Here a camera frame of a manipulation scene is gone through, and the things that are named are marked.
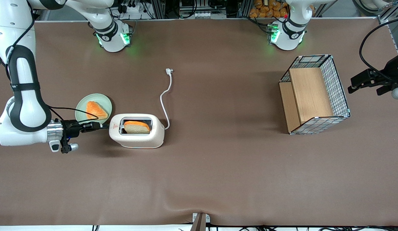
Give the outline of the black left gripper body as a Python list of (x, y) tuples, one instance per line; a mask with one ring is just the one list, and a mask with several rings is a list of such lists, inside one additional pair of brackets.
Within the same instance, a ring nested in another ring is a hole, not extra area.
[(388, 61), (380, 71), (385, 82), (388, 82), (389, 92), (398, 95), (398, 55)]

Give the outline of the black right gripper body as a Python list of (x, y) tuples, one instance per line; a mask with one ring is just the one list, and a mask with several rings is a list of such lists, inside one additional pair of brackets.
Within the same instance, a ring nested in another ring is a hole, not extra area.
[(62, 137), (78, 137), (84, 130), (84, 127), (77, 120), (62, 120), (62, 127)]

